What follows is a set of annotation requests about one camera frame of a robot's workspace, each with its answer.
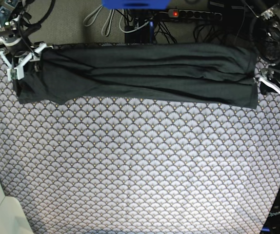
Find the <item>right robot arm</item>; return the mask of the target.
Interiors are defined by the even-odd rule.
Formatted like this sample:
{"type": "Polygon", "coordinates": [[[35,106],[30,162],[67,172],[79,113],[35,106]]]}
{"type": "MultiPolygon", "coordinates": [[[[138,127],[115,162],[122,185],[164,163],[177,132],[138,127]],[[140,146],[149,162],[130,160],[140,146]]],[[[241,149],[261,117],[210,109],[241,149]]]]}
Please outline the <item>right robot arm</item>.
{"type": "Polygon", "coordinates": [[[23,79],[25,65],[40,61],[43,50],[49,47],[45,42],[33,44],[29,36],[41,29],[56,2],[52,0],[47,12],[35,23],[29,22],[31,15],[27,13],[32,3],[32,0],[5,0],[0,5],[0,56],[7,65],[9,81],[23,79]]]}

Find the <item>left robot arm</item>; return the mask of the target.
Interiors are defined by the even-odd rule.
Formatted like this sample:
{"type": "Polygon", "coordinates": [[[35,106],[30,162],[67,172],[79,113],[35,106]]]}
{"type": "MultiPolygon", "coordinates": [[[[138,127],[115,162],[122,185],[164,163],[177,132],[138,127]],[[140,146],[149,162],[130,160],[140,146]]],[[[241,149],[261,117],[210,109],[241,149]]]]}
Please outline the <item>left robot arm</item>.
{"type": "Polygon", "coordinates": [[[253,36],[255,25],[260,20],[267,38],[265,42],[274,43],[280,48],[280,0],[275,4],[270,4],[265,0],[253,0],[251,5],[245,0],[242,2],[254,15],[249,26],[249,40],[260,58],[267,63],[260,69],[260,75],[257,78],[260,91],[263,95],[268,93],[280,95],[280,55],[276,59],[267,58],[256,46],[257,39],[253,36]]]}

